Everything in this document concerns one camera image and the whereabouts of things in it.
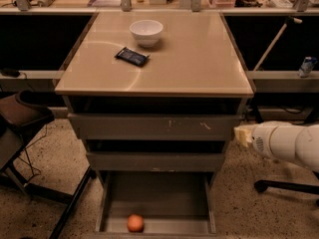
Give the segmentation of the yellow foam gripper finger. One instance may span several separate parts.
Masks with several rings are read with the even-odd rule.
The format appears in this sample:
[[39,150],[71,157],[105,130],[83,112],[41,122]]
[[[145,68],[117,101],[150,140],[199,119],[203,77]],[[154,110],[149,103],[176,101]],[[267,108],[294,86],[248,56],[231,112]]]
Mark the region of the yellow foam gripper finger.
[[252,146],[252,132],[256,128],[256,124],[243,124],[234,129],[235,138],[244,146]]

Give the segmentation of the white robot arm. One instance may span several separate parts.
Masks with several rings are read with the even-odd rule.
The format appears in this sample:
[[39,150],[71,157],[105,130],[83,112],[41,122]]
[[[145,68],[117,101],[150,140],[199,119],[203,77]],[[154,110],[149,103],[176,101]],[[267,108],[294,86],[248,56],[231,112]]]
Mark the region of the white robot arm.
[[319,125],[285,121],[245,124],[234,129],[235,138],[265,158],[278,159],[319,172]]

